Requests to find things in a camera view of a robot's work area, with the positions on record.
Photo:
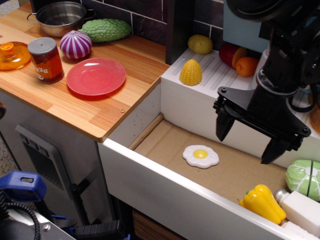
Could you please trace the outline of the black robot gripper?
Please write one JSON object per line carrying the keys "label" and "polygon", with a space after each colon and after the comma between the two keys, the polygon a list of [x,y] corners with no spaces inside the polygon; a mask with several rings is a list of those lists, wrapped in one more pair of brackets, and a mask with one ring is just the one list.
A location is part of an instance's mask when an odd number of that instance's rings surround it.
{"label": "black robot gripper", "polygon": [[271,138],[261,164],[267,165],[281,157],[285,151],[297,151],[311,130],[290,110],[290,94],[274,93],[258,85],[254,90],[222,86],[218,88],[216,110],[216,136],[222,142],[237,120]]}

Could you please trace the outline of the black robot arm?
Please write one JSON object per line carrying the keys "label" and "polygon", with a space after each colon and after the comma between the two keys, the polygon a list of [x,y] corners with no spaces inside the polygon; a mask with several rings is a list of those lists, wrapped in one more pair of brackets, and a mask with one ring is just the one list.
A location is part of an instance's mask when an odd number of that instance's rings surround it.
{"label": "black robot arm", "polygon": [[310,87],[318,101],[320,83],[320,3],[317,0],[229,0],[237,17],[271,27],[270,52],[256,75],[254,90],[222,86],[214,103],[216,135],[223,141],[235,121],[268,136],[261,162],[298,150],[311,130],[294,112],[294,95]]}

